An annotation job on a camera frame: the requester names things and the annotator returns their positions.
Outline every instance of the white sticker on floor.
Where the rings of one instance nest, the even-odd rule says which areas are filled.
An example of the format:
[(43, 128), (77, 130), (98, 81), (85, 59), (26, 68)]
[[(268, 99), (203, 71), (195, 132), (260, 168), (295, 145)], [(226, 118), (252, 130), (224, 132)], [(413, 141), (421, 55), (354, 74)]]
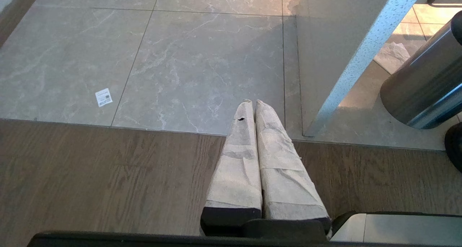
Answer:
[(108, 88), (103, 89), (99, 92), (96, 92), (95, 95), (96, 95), (96, 101), (98, 102), (99, 107), (112, 103), (111, 93), (109, 92)]

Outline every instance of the black shoe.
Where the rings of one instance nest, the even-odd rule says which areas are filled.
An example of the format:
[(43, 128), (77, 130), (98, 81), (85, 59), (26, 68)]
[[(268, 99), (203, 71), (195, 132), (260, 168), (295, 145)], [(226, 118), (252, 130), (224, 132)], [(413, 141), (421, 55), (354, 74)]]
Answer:
[(444, 146), (451, 162), (462, 172), (462, 122), (449, 128), (444, 137)]

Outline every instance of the white paper on floor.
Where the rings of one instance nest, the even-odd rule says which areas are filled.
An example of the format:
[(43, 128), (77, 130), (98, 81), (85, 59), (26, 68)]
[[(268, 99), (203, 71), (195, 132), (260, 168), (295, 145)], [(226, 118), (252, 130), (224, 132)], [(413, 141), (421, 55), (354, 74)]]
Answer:
[(96, 101), (98, 103), (98, 107), (103, 107), (106, 104), (112, 103), (112, 97), (111, 93), (109, 92), (109, 89), (103, 89), (99, 92), (95, 93), (96, 96)]
[(234, 115), (205, 206), (261, 210), (261, 202), (254, 111), (252, 101), (245, 100)]
[(381, 65), (388, 73), (394, 74), (411, 56), (402, 43), (385, 43), (379, 53), (374, 57), (375, 62)]
[(266, 219), (330, 218), (274, 109), (258, 100), (255, 112)]

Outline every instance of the gray tile floor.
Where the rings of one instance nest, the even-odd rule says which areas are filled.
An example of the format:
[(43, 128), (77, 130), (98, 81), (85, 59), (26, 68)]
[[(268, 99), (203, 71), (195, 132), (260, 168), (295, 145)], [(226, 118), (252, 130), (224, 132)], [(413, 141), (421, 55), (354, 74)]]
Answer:
[[(225, 135), (236, 106), (261, 99), (295, 140), (441, 150), (457, 121), (419, 131), (394, 120), (375, 63), (318, 137), (301, 135), (297, 4), (36, 0), (0, 48), (0, 118)], [(98, 107), (105, 88), (113, 102)]]

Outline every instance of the sticker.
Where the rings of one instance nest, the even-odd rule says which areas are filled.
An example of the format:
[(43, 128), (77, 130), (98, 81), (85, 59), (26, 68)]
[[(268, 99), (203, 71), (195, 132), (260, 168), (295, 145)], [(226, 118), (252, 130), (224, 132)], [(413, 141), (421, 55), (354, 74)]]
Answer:
[(111, 94), (109, 92), (109, 89), (107, 88), (99, 92), (96, 92), (95, 95), (96, 95), (96, 101), (98, 102), (99, 107), (112, 103)]

